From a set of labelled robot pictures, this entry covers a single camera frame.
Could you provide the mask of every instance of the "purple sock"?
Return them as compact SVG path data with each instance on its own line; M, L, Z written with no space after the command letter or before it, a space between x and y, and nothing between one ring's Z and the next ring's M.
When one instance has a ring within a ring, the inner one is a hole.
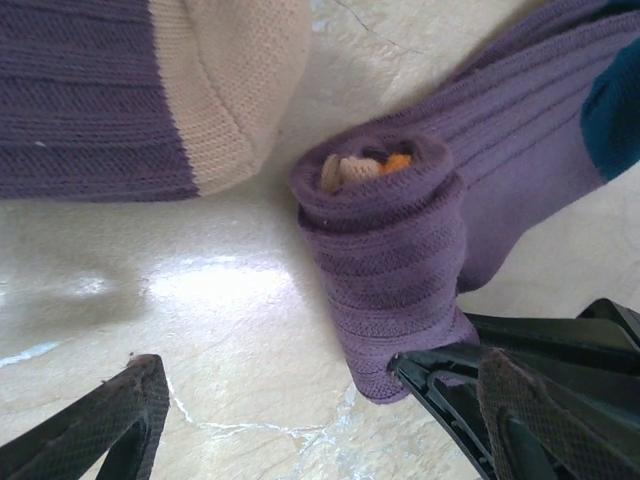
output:
M639 159L640 13L626 7L589 11L566 29L538 21L560 33L535 44L507 34L489 49L508 56L480 54L473 71L424 102L340 134L295 165L299 223L369 399L406 394L387 372L394 354L475 339L456 293L484 285L527 229ZM411 155L410 167L333 194L319 186L330 155L398 153Z

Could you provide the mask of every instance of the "beige sock cuff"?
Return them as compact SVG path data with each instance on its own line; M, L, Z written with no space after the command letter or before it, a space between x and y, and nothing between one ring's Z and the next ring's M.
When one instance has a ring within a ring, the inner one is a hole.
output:
M308 0L150 0L160 75L200 195L257 173L309 50Z

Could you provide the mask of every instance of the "teal sock toe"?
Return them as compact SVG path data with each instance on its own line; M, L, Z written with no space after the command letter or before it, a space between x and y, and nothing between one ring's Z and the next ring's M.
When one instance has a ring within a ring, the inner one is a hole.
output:
M609 181L640 160L640 40L620 50L582 106L591 160Z

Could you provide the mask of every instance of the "sock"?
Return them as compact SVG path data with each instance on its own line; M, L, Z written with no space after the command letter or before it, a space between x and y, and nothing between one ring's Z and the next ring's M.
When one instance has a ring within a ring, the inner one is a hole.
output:
M473 339L466 318L453 306L445 312L442 298L486 284L527 229L639 159L640 13L589 17L467 72L414 107L330 139L294 166L299 224L356 385L374 402L405 394L386 369L394 354ZM434 165L448 164L434 153L439 141L452 152L449 175L466 183L463 200L435 186ZM384 164L393 155L411 161L388 174L342 179L333 193L321 185L330 156L340 177L345 165ZM439 228L436 212L452 221L460 215L464 228L446 229L446 242L418 228L420 220L424 229ZM441 259L457 245L451 236L465 230L461 269L444 269ZM451 278L434 279L444 271Z
M305 0L0 2L0 199L181 200L256 173Z

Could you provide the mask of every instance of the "floor crack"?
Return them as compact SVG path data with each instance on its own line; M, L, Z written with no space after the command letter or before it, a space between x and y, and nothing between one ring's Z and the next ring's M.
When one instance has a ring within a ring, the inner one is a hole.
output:
M401 48L402 50L405 50L407 52L417 53L418 55L425 55L425 53L421 52L420 50L415 50L413 48L405 47L404 45L400 45L399 43L391 40L390 38L387 38L384 35L381 35L380 33L376 32L375 30L367 26L367 24L362 21L362 19L356 12L354 12L351 8L349 8L347 5L342 3L340 0L333 0L333 1L338 5L340 5L342 8L344 8L347 12L349 12L353 16L353 18L355 18L358 21L358 23L362 25L362 28L364 28L367 32L371 33L372 35L375 35L376 37L381 38L385 42L390 43L391 45Z

